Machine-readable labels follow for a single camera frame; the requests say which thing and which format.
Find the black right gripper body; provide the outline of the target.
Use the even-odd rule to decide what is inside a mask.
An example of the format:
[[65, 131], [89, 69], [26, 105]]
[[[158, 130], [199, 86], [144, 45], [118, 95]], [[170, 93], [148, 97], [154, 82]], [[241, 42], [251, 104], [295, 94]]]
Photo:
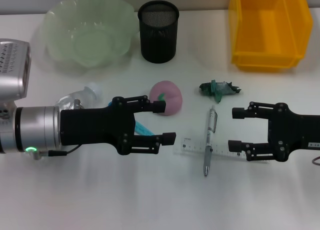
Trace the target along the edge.
[[319, 115], [297, 114], [287, 104], [277, 103], [268, 120], [268, 142], [276, 161], [287, 161], [295, 150], [320, 149]]

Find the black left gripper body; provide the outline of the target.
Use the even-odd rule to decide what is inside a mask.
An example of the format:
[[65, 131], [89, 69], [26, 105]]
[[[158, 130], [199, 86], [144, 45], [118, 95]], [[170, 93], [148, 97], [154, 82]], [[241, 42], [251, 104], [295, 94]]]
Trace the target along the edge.
[[63, 146], [110, 144], [120, 155], [132, 152], [136, 97], [116, 96], [104, 108], [62, 110], [60, 140]]

